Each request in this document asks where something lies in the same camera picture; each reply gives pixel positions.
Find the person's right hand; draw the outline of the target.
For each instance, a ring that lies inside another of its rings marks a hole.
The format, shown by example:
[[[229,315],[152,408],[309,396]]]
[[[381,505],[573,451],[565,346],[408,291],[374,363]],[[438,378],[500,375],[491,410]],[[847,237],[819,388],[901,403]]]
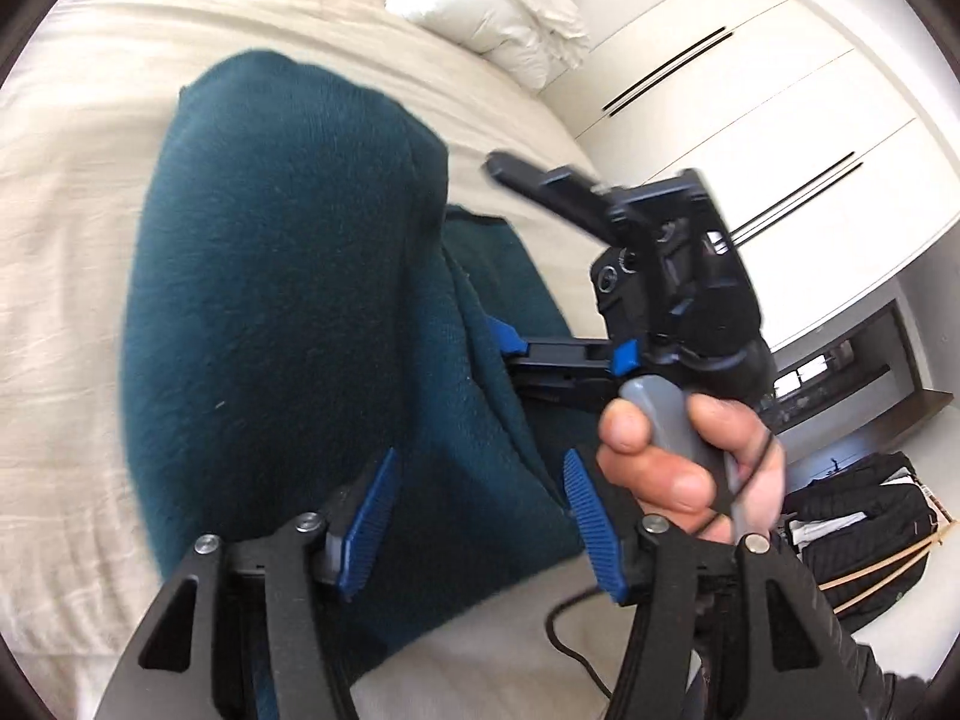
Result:
[[[748,406],[738,401],[692,395],[688,421],[704,442],[737,462],[747,484],[739,499],[743,520],[755,532],[775,528],[784,500],[781,444]],[[615,486],[628,489],[648,514],[661,514],[688,533],[731,543],[732,523],[713,511],[716,484],[694,461],[652,444],[651,421],[630,401],[611,401],[599,421],[597,465]]]

